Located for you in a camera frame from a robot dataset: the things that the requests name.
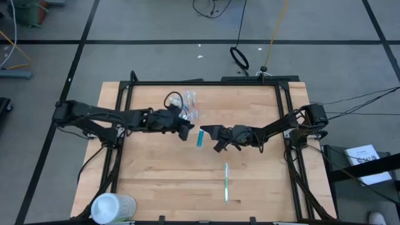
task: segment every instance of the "shoe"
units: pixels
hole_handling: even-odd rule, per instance
[[[368,216],[368,223],[375,225],[386,225],[385,217],[379,212],[370,212]]]

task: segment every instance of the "cable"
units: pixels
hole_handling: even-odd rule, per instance
[[[363,161],[365,161],[365,163],[368,162],[368,160],[361,159],[361,158],[357,158],[357,157],[352,157],[352,156],[347,155],[346,153],[339,152],[338,150],[332,148],[332,147],[331,147],[330,145],[328,145],[328,144],[325,145],[325,146],[326,146],[327,148],[329,148],[330,150],[333,150],[333,151],[337,152],[338,154],[342,154],[343,156],[346,156],[346,157],[349,157],[349,158],[352,158],[352,159],[363,160]]]
[[[24,51],[22,51],[18,46],[16,46],[16,45],[13,43],[13,41],[10,40],[10,39],[7,37],[7,35],[5,35],[2,31],[0,31],[0,34],[1,34],[10,44],[12,44],[13,46],[15,46],[15,48],[17,48],[18,51],[19,51],[20,53],[22,53],[22,54],[27,58],[27,60],[29,61],[27,64],[21,64],[21,65],[11,66],[11,67],[8,67],[7,69],[16,69],[16,68],[23,68],[23,67],[29,66],[29,64],[30,64],[30,62],[31,62],[31,58],[29,58],[29,56],[28,56],[27,54],[25,54]]]
[[[343,114],[343,112],[325,112],[328,114]],[[375,116],[400,116],[400,114],[396,114],[396,113],[358,113],[358,112],[350,112],[348,114],[353,114],[353,115],[365,115],[365,116],[371,116],[371,115],[375,115]]]
[[[358,178],[356,178],[355,176],[353,176],[353,175],[350,174],[349,172],[347,172],[347,171],[341,169],[338,165],[334,164],[327,156],[325,156],[325,154],[324,154],[320,149],[318,149],[318,148],[316,148],[316,147],[314,147],[314,146],[310,146],[310,145],[308,145],[308,147],[311,147],[311,148],[313,148],[313,149],[319,151],[319,152],[322,154],[323,158],[324,158],[329,164],[332,164],[333,166],[336,166],[340,171],[342,171],[344,174],[346,174],[347,176],[349,176],[351,179],[353,179],[353,180],[355,180],[355,181],[357,181],[357,182],[359,182],[359,183],[365,185],[365,187],[367,187],[370,191],[372,191],[372,192],[374,192],[375,194],[381,196],[382,198],[384,198],[384,199],[386,199],[386,200],[388,200],[388,201],[394,203],[394,204],[397,205],[397,206],[400,206],[400,203],[399,203],[399,202],[397,202],[397,201],[391,199],[390,197],[387,197],[387,196],[381,194],[379,191],[376,191],[375,189],[371,188],[370,185],[368,185],[368,184],[366,184],[366,183],[360,181]]]
[[[57,127],[57,129],[58,129],[59,131],[61,131],[61,132],[64,132],[64,133],[67,133],[67,134],[73,134],[73,135],[75,135],[75,136],[77,136],[77,137],[79,137],[79,138],[83,138],[83,139],[89,140],[88,137],[82,136],[82,135],[80,135],[80,134],[76,134],[76,133],[74,133],[74,132],[65,131],[65,130],[61,129],[59,126]]]
[[[183,110],[183,97],[182,97],[182,94],[179,93],[179,92],[177,92],[177,91],[171,91],[170,93],[167,94],[167,96],[166,96],[165,99],[164,99],[164,107],[165,107],[166,109],[168,108],[167,105],[166,105],[165,103],[167,102],[168,97],[169,97],[170,95],[172,95],[172,94],[177,94],[177,95],[179,96],[179,98],[181,98],[181,112],[182,112],[182,110]]]
[[[243,5],[243,11],[242,11],[242,18],[240,20],[240,26],[239,26],[239,34],[237,34],[237,41],[236,41],[236,46],[239,44],[239,39],[240,39],[240,33],[242,31],[242,24],[243,24],[243,17],[244,17],[244,10],[246,9],[246,4],[248,3],[248,0],[244,0],[244,5]]]
[[[288,160],[288,158],[286,157],[286,153],[288,151],[292,151],[292,149],[285,149],[285,151],[283,152],[283,159],[287,162],[287,163],[294,163],[298,158],[299,158],[299,150],[295,149],[296,151],[296,157],[294,159],[292,159],[291,161]]]
[[[10,0],[11,2],[11,7],[12,7],[12,18],[14,19],[14,44],[12,45],[12,49],[10,53],[8,54],[7,58],[0,64],[0,68],[8,61],[8,59],[11,57],[11,55],[14,52],[15,46],[17,45],[17,21],[15,18],[15,7],[14,7],[14,1]]]
[[[348,98],[348,99],[342,99],[342,100],[333,101],[333,102],[327,102],[327,103],[320,103],[320,102],[317,102],[317,103],[318,103],[318,104],[322,104],[322,105],[341,103],[341,102],[343,102],[343,101],[349,101],[349,100],[353,100],[353,99],[365,97],[365,96],[368,96],[368,95],[372,95],[372,94],[375,94],[375,93],[381,93],[381,92],[384,92],[384,91],[391,91],[392,89],[396,89],[396,88],[400,88],[400,87],[392,87],[392,88],[385,89],[385,90],[374,91],[374,92],[371,92],[371,93],[368,93],[368,94],[363,94],[363,95],[360,95],[360,96],[351,97],[351,98]]]
[[[214,14],[215,1],[216,1],[216,0],[212,0],[212,2],[214,3],[214,7],[212,8],[212,11],[211,11],[211,13],[210,13],[211,15]],[[196,7],[194,6],[194,2],[196,2],[196,0],[193,0],[192,7],[193,7],[193,9],[194,9],[200,16],[204,16],[205,18],[209,18],[209,19],[216,19],[216,18],[222,16],[222,14],[224,14],[225,10],[226,10],[226,9],[228,8],[228,6],[230,5],[231,1],[232,1],[232,0],[229,0],[229,2],[226,4],[224,10],[222,10],[222,12],[221,12],[218,16],[207,16],[207,15],[204,15],[203,13],[199,12],[199,11],[196,9]]]
[[[271,54],[271,51],[272,51],[272,48],[273,48],[273,42],[274,42],[276,34],[278,33],[279,26],[281,25],[281,22],[283,20],[283,16],[285,15],[286,9],[288,8],[288,3],[289,3],[289,0],[285,0],[285,5],[283,6],[281,15],[279,16],[279,20],[277,21],[277,24],[276,24],[276,27],[274,29],[274,32],[272,33],[271,42],[269,43],[269,47],[268,47],[267,59],[265,61],[265,67],[267,67],[267,64],[268,64],[268,61],[269,61],[269,55]]]
[[[82,173],[83,169],[86,167],[86,165],[88,165],[88,163],[89,163],[93,158],[95,158],[95,157],[101,152],[101,150],[103,150],[103,149],[104,149],[104,146],[101,146],[101,148],[100,148],[99,150],[97,150],[97,151],[83,164],[83,166],[81,167],[81,169],[79,170],[79,172],[78,172],[78,174],[77,174],[77,182],[76,182],[76,183],[79,183],[79,179],[81,178],[81,173]]]
[[[249,76],[249,73],[247,72],[247,70],[250,67],[249,61],[248,61],[248,59],[246,59],[245,55],[240,50],[238,50],[238,45],[239,45],[239,40],[240,40],[240,33],[242,31],[242,25],[243,25],[244,11],[246,9],[246,4],[247,3],[248,3],[248,0],[245,0],[244,1],[244,5],[243,5],[242,18],[240,20],[239,34],[237,35],[237,40],[236,40],[236,46],[235,47],[231,47],[229,52],[231,53],[231,56],[232,56],[233,60],[235,61],[235,63],[237,64],[237,66],[239,66],[243,70],[243,72],[245,73],[246,76]],[[244,64],[241,61],[239,61],[239,59],[236,57],[234,52],[237,52],[237,54],[243,60]]]
[[[399,88],[400,88],[400,87],[395,87],[394,89],[391,89],[390,91],[388,91],[388,92],[385,93],[385,94],[382,94],[382,95],[380,95],[380,96],[378,96],[378,97],[375,97],[374,99],[368,100],[368,101],[365,102],[364,104],[360,104],[360,105],[358,105],[358,106],[354,106],[353,108],[348,109],[347,111],[345,111],[345,112],[343,112],[343,113],[341,113],[341,114],[339,114],[339,115],[337,115],[337,116],[333,116],[333,117],[329,118],[328,120],[336,119],[336,118],[339,118],[339,117],[341,117],[341,116],[345,116],[345,115],[347,115],[347,114],[353,113],[354,111],[357,111],[358,109],[361,109],[361,108],[363,108],[364,106],[367,106],[367,105],[373,103],[374,101],[376,101],[376,100],[378,100],[378,99],[384,97],[385,95],[397,91]]]

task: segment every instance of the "green pen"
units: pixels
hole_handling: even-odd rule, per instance
[[[229,192],[228,192],[228,179],[229,179],[229,165],[225,162],[225,203],[229,203]]]

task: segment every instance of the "wire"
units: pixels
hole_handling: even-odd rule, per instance
[[[329,114],[343,114],[343,112],[325,112],[325,113],[329,113]],[[353,114],[353,115],[365,115],[365,116],[371,116],[371,115],[375,115],[375,116],[400,116],[400,114],[396,114],[396,113],[358,113],[358,112],[350,112],[348,114]]]
[[[248,0],[244,0],[244,5],[243,5],[243,11],[242,11],[242,18],[240,20],[240,26],[239,26],[239,34],[237,35],[237,41],[236,41],[236,46],[235,48],[238,47],[239,40],[240,40],[240,33],[242,31],[242,24],[243,24],[243,17],[244,17],[244,10],[246,9],[246,4],[248,3]]]
[[[167,105],[166,105],[165,103],[167,102],[168,97],[169,97],[170,95],[172,95],[172,94],[177,94],[177,95],[179,96],[179,98],[181,98],[181,112],[182,112],[182,110],[183,110],[183,97],[182,97],[182,94],[179,93],[179,92],[177,92],[177,91],[171,91],[170,93],[167,94],[167,96],[166,96],[165,99],[164,99],[164,107],[165,107],[166,109],[168,108]]]
[[[75,132],[65,131],[65,130],[61,129],[60,127],[57,127],[57,129],[58,129],[59,131],[61,131],[61,132],[64,132],[64,133],[67,133],[67,134],[73,134],[73,135],[75,135],[75,136],[77,136],[77,137],[79,137],[79,138],[83,138],[83,139],[89,140],[88,137],[82,136],[82,135],[77,134],[77,133],[75,133]]]
[[[352,157],[352,156],[347,155],[346,153],[339,152],[338,150],[332,148],[332,147],[331,147],[330,145],[328,145],[328,144],[325,145],[325,146],[326,146],[327,148],[329,148],[330,150],[333,150],[333,151],[337,152],[338,154],[342,154],[343,156],[346,156],[346,157],[349,157],[349,158],[352,158],[352,159],[363,160],[363,161],[365,161],[365,163],[368,162],[368,160],[361,159],[361,158],[358,158],[358,157]]]
[[[285,149],[285,151],[283,152],[283,159],[287,162],[287,163],[294,163],[298,158],[299,158],[299,150],[298,149],[295,149],[295,151],[296,151],[296,157],[294,158],[294,159],[292,159],[291,161],[290,160],[288,160],[288,158],[286,157],[286,153],[288,152],[288,151],[291,151],[292,149]]]
[[[216,0],[212,0],[212,2],[214,3],[214,7],[212,8],[212,11],[211,11],[211,13],[210,13],[211,15],[214,14],[215,1],[216,1]],[[193,0],[192,7],[193,7],[193,9],[194,9],[200,16],[204,16],[205,18],[209,18],[209,19],[216,19],[216,18],[222,16],[222,14],[224,14],[225,10],[226,10],[226,9],[228,8],[228,6],[230,5],[231,1],[232,1],[232,0],[229,0],[229,2],[226,4],[224,10],[222,10],[222,12],[221,12],[218,16],[207,16],[207,15],[204,15],[203,13],[199,12],[199,11],[196,9],[196,7],[194,6],[194,3],[196,2],[196,0]]]
[[[7,58],[0,64],[0,68],[8,61],[8,59],[11,57],[11,55],[14,52],[15,46],[17,45],[17,21],[15,18],[15,7],[14,7],[14,1],[10,0],[11,2],[11,7],[12,7],[12,18],[14,19],[14,44],[12,45],[11,51],[8,54]]]
[[[276,24],[276,27],[274,29],[274,32],[272,33],[271,42],[269,43],[269,47],[268,47],[267,59],[265,61],[265,66],[266,67],[267,67],[267,64],[268,64],[268,61],[269,61],[269,55],[271,54],[271,51],[272,51],[272,48],[273,48],[273,42],[274,42],[275,36],[278,33],[279,26],[281,25],[281,22],[283,20],[283,16],[285,15],[286,9],[288,8],[288,3],[289,3],[289,0],[285,0],[285,5],[283,6],[281,15],[279,16],[279,20],[277,21],[277,24]]]
[[[397,91],[399,88],[400,88],[400,87],[395,87],[394,89],[391,89],[390,91],[386,92],[385,94],[382,94],[382,95],[380,95],[380,96],[378,96],[378,97],[375,97],[374,99],[368,100],[368,101],[365,102],[364,104],[360,104],[360,105],[358,105],[358,106],[354,106],[353,108],[348,109],[347,111],[345,111],[345,112],[343,112],[343,113],[341,113],[341,114],[339,114],[339,115],[337,115],[337,116],[333,116],[333,117],[329,118],[328,120],[336,119],[336,118],[339,118],[339,117],[341,117],[341,116],[345,116],[345,115],[347,115],[347,114],[353,113],[354,111],[357,111],[358,109],[361,109],[361,108],[363,108],[364,106],[367,106],[367,105],[373,103],[374,101],[376,101],[376,100],[378,100],[378,99],[384,97],[385,95],[388,95],[388,94],[390,94],[390,93],[393,93],[393,92]]]
[[[10,39],[7,37],[7,35],[5,35],[2,31],[0,31],[0,34],[1,34],[10,44],[12,44],[13,46],[15,46],[15,48],[17,48],[18,51],[19,51],[20,53],[22,53],[22,54],[27,58],[27,60],[29,61],[27,64],[21,64],[21,65],[11,66],[11,67],[8,67],[7,69],[16,69],[16,68],[23,68],[23,67],[29,66],[29,64],[30,64],[30,62],[31,62],[31,58],[29,58],[29,56],[28,56],[27,54],[25,54],[24,51],[22,51],[17,45],[15,45],[15,44],[13,43],[13,41],[10,40]]]
[[[372,95],[372,94],[375,94],[375,93],[381,93],[381,92],[384,92],[384,91],[391,91],[392,89],[397,89],[397,88],[400,88],[400,87],[392,87],[392,88],[385,89],[385,90],[374,91],[374,92],[371,92],[371,93],[368,93],[368,94],[363,94],[363,95],[360,95],[360,96],[351,97],[351,98],[348,98],[348,99],[342,99],[342,100],[333,101],[333,102],[327,102],[327,103],[320,103],[320,102],[317,102],[317,103],[318,103],[318,104],[322,104],[322,105],[341,103],[341,102],[343,102],[343,101],[349,101],[349,100],[353,100],[353,99],[365,97],[365,96],[368,96],[368,95]]]
[[[346,174],[347,176],[349,176],[351,179],[353,179],[353,180],[355,180],[355,181],[357,181],[357,182],[359,182],[359,183],[365,185],[365,187],[367,187],[370,191],[372,191],[372,192],[374,192],[375,194],[381,196],[382,198],[384,198],[384,199],[386,199],[386,200],[388,200],[388,201],[391,201],[392,203],[394,203],[394,204],[397,205],[397,206],[400,206],[400,203],[399,203],[399,202],[397,202],[397,201],[391,199],[390,197],[387,197],[387,196],[381,194],[379,191],[376,191],[375,189],[371,188],[370,185],[368,185],[368,184],[366,184],[366,183],[360,181],[358,178],[356,178],[355,176],[353,176],[353,175],[350,174],[349,172],[347,172],[347,171],[341,169],[338,165],[334,164],[327,156],[325,156],[325,154],[324,154],[320,149],[318,149],[318,148],[316,148],[316,147],[314,147],[314,146],[310,146],[310,145],[308,145],[308,147],[311,147],[311,148],[313,148],[313,149],[319,151],[319,152],[322,154],[323,158],[324,158],[329,164],[332,164],[333,166],[336,166],[340,171],[342,171],[344,174]]]
[[[86,165],[88,165],[88,163],[89,163],[93,158],[95,158],[95,157],[101,152],[101,150],[103,150],[103,149],[104,149],[104,146],[101,146],[101,148],[100,148],[99,150],[97,150],[97,151],[83,164],[83,166],[81,167],[81,169],[79,170],[79,172],[78,172],[78,174],[77,174],[77,182],[76,182],[76,183],[79,183],[79,179],[81,178],[81,173],[82,173],[83,169],[86,167]]]

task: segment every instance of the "black cable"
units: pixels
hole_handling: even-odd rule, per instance
[[[79,172],[78,172],[78,174],[77,174],[77,182],[76,182],[76,183],[79,183],[79,179],[81,178],[81,173],[82,173],[83,169],[86,167],[86,165],[88,165],[88,163],[89,163],[94,157],[96,157],[96,156],[101,152],[101,150],[103,150],[103,149],[104,149],[104,146],[101,146],[101,148],[100,148],[99,150],[97,150],[97,151],[83,164],[83,166],[81,167],[81,169],[79,170]]]
[[[358,158],[358,157],[352,157],[352,156],[347,155],[346,153],[339,152],[338,150],[332,148],[332,147],[331,147],[330,145],[328,145],[328,144],[325,145],[325,146],[326,146],[327,148],[329,148],[330,150],[333,150],[333,151],[337,152],[338,154],[342,154],[343,156],[346,156],[346,157],[349,157],[349,158],[353,158],[353,159],[357,159],[357,160],[363,160],[363,161],[365,161],[365,163],[368,162],[368,160],[361,159],[361,158]]]
[[[246,76],[249,76],[249,73],[247,72],[247,70],[250,67],[249,61],[248,61],[248,59],[246,59],[245,55],[240,50],[238,50],[238,45],[239,45],[239,40],[240,40],[240,33],[242,31],[244,11],[246,9],[246,4],[247,3],[248,3],[248,0],[244,0],[242,18],[240,20],[239,34],[237,35],[236,46],[235,47],[231,47],[229,52],[231,53],[231,56],[232,56],[233,60],[235,61],[235,63],[243,70],[243,72],[246,74]],[[236,57],[234,52],[236,52],[240,56],[240,58],[244,61],[244,64]]]
[[[316,147],[314,147],[314,146],[310,146],[310,145],[308,145],[308,147],[311,147],[311,148],[313,148],[313,149],[319,151],[319,152],[322,154],[323,158],[324,158],[329,164],[332,164],[333,166],[336,166],[340,171],[342,171],[344,174],[346,174],[347,176],[349,176],[351,179],[353,179],[353,180],[355,180],[355,181],[357,181],[357,182],[359,182],[359,183],[365,185],[365,187],[367,187],[370,191],[372,191],[372,192],[374,192],[375,194],[381,196],[382,198],[384,198],[384,199],[386,199],[386,200],[388,200],[388,201],[394,203],[394,204],[397,205],[397,206],[400,206],[400,203],[399,203],[399,202],[397,202],[397,201],[391,199],[390,197],[387,197],[387,196],[381,194],[379,191],[377,191],[377,190],[371,188],[370,185],[368,185],[368,184],[366,184],[366,183],[360,181],[358,178],[356,178],[355,176],[351,175],[349,172],[347,172],[347,171],[341,169],[338,165],[334,164],[327,156],[325,156],[325,154],[324,154],[320,149],[318,149],[318,148],[316,148]]]
[[[246,4],[248,3],[248,0],[244,0],[244,5],[243,5],[243,11],[242,11],[242,18],[240,20],[240,26],[239,26],[239,34],[237,34],[237,41],[236,41],[236,46],[239,44],[239,39],[240,39],[240,33],[242,31],[242,24],[243,24],[243,17],[244,17],[244,10],[246,9]]]
[[[101,185],[99,187],[99,190],[97,191],[97,193],[94,195],[94,197],[92,198],[91,202],[83,209],[83,211],[77,215],[77,218],[89,218],[90,216],[90,208],[94,202],[94,200],[101,195],[102,193],[105,193],[107,191],[108,186],[111,184],[111,182],[116,178],[117,172],[117,163],[114,163],[114,165],[112,166],[112,169],[110,171],[110,173],[108,174],[106,181],[104,182],[103,185]]]
[[[288,151],[292,151],[292,149],[285,149],[285,151],[283,152],[283,159],[284,159],[287,163],[294,163],[296,160],[298,160],[298,158],[299,158],[299,150],[298,150],[298,149],[295,149],[295,151],[296,151],[296,157],[295,157],[294,159],[292,159],[291,161],[288,160],[288,157],[286,157],[286,153],[287,153]]]
[[[169,97],[170,95],[172,95],[172,94],[177,94],[177,95],[179,96],[179,98],[181,98],[181,112],[182,112],[182,110],[183,110],[183,97],[182,97],[181,93],[179,93],[179,92],[177,92],[177,91],[171,91],[170,93],[167,94],[167,96],[166,96],[165,99],[164,99],[164,107],[165,107],[166,109],[168,108],[168,106],[167,106],[165,103],[167,102],[168,97]]]
[[[360,105],[358,105],[358,106],[354,106],[353,108],[348,109],[348,110],[344,111],[343,113],[341,113],[341,114],[339,114],[339,115],[337,115],[337,116],[333,116],[333,117],[329,118],[328,120],[336,119],[336,118],[339,118],[339,117],[341,117],[341,116],[345,116],[345,115],[347,115],[347,114],[353,113],[354,111],[357,111],[358,109],[361,109],[361,108],[363,108],[364,106],[367,106],[368,104],[371,104],[371,103],[373,103],[374,101],[376,101],[376,100],[378,100],[378,99],[384,97],[385,95],[397,91],[399,88],[400,88],[400,87],[395,87],[395,88],[391,89],[390,91],[386,92],[385,94],[382,94],[382,95],[380,95],[380,96],[378,96],[378,97],[375,97],[374,99],[368,100],[368,101],[365,102],[364,104],[360,104]]]
[[[77,137],[79,137],[79,138],[83,138],[83,139],[89,140],[88,137],[82,136],[82,135],[77,134],[77,133],[75,133],[75,132],[65,131],[65,130],[61,129],[61,127],[59,127],[59,126],[57,127],[57,129],[58,129],[59,131],[61,131],[61,132],[64,132],[64,133],[67,133],[67,134],[73,134],[73,135],[75,135],[75,136],[77,136]]]
[[[212,8],[212,11],[211,11],[210,14],[214,14],[214,9],[215,9],[215,0],[212,0],[212,1],[213,1],[213,3],[214,3],[214,7]],[[226,9],[228,8],[228,6],[230,5],[231,1],[232,1],[232,0],[229,0],[229,2],[226,4],[224,10],[222,10],[222,12],[221,12],[218,16],[207,16],[207,15],[204,15],[203,13],[199,12],[199,11],[196,9],[196,7],[194,6],[194,3],[196,2],[196,0],[193,0],[192,7],[193,7],[193,9],[194,9],[200,16],[204,16],[205,18],[209,18],[209,19],[216,19],[216,18],[222,16],[222,14],[224,14],[225,10],[226,10]]]
[[[384,91],[391,91],[392,89],[396,89],[396,88],[400,88],[400,87],[392,87],[392,88],[385,89],[385,90],[374,91],[374,92],[371,92],[371,93],[368,93],[368,94],[363,94],[363,95],[360,95],[360,96],[351,97],[351,98],[348,98],[348,99],[342,99],[342,100],[333,101],[333,102],[327,102],[327,103],[316,102],[316,103],[322,104],[322,105],[341,103],[343,101],[349,101],[349,100],[353,100],[353,99],[357,99],[357,98],[362,98],[362,97],[365,97],[365,96],[368,96],[368,95],[372,95],[372,94],[375,94],[375,93],[381,93],[381,92],[384,92]]]
[[[343,114],[343,112],[325,112],[328,114]],[[400,114],[396,114],[396,113],[358,113],[358,112],[350,112],[348,114],[353,114],[353,115],[365,115],[365,116],[371,116],[371,115],[375,115],[375,116],[400,116]]]

